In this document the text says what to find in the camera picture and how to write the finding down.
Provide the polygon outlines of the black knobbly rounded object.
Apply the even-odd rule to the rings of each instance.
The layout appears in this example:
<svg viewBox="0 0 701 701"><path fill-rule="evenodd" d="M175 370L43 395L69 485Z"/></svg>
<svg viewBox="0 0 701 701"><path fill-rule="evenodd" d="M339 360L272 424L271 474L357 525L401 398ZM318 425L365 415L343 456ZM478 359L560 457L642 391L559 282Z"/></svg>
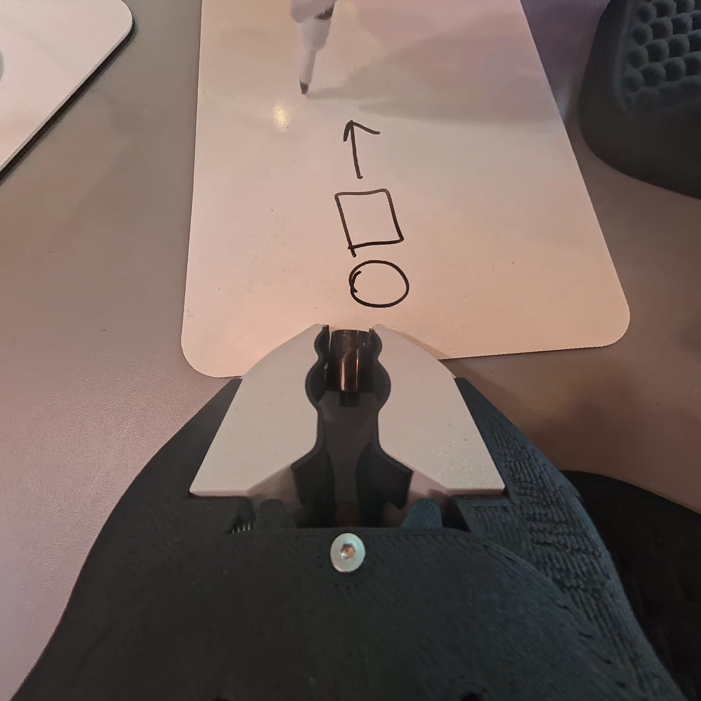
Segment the black knobbly rounded object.
<svg viewBox="0 0 701 701"><path fill-rule="evenodd" d="M602 162L699 200L700 2L610 1L577 115Z"/></svg>

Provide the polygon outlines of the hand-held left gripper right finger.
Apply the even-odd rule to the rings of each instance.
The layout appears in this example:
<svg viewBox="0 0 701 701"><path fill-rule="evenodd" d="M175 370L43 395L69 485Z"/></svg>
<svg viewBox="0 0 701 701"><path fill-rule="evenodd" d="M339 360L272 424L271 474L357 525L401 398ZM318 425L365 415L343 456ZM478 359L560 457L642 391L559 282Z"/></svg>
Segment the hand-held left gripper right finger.
<svg viewBox="0 0 701 701"><path fill-rule="evenodd" d="M355 486L360 519L406 513L418 500L492 498L505 482L456 378L426 350L375 326L372 388L378 411L360 452Z"/></svg>

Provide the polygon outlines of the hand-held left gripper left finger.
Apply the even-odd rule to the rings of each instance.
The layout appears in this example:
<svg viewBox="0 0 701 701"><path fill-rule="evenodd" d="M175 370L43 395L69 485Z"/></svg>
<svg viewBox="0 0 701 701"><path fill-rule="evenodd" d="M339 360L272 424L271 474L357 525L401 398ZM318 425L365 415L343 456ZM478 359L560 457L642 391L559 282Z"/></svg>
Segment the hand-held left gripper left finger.
<svg viewBox="0 0 701 701"><path fill-rule="evenodd" d="M312 325L242 378L190 486L204 498L279 500L303 522L333 522L335 477L320 408L329 327Z"/></svg>

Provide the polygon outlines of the white whiteboard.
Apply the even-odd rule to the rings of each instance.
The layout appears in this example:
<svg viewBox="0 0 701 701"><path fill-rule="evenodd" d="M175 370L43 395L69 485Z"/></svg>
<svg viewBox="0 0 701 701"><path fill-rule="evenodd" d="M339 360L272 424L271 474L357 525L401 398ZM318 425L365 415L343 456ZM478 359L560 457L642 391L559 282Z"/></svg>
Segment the white whiteboard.
<svg viewBox="0 0 701 701"><path fill-rule="evenodd" d="M438 358L607 346L629 309L519 1L203 1L181 348L246 373L311 325Z"/></svg>

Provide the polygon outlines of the black marker cap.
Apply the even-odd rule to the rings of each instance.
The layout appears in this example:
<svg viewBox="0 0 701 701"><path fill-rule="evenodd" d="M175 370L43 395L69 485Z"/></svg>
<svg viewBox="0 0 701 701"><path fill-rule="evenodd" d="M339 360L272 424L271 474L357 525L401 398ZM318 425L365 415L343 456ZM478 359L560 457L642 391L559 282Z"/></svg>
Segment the black marker cap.
<svg viewBox="0 0 701 701"><path fill-rule="evenodd" d="M337 329L331 333L326 387L336 394L339 407L355 408L361 395L373 392L374 351L369 330Z"/></svg>

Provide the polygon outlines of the black whiteboard marker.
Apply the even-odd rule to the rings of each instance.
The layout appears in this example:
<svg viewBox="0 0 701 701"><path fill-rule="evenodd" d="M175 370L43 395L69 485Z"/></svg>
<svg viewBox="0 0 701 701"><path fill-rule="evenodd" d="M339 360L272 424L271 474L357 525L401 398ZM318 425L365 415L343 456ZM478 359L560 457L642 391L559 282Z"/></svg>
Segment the black whiteboard marker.
<svg viewBox="0 0 701 701"><path fill-rule="evenodd" d="M300 42L299 85L307 95L315 62L325 47L336 1L291 1L290 14Z"/></svg>

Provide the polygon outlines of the white table sign stand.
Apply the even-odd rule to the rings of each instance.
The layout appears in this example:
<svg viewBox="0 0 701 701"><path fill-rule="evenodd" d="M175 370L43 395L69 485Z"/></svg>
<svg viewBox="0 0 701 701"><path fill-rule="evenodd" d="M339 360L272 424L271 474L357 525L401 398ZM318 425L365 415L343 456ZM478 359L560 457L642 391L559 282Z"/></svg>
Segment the white table sign stand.
<svg viewBox="0 0 701 701"><path fill-rule="evenodd" d="M123 1L1 2L1 169L122 44Z"/></svg>

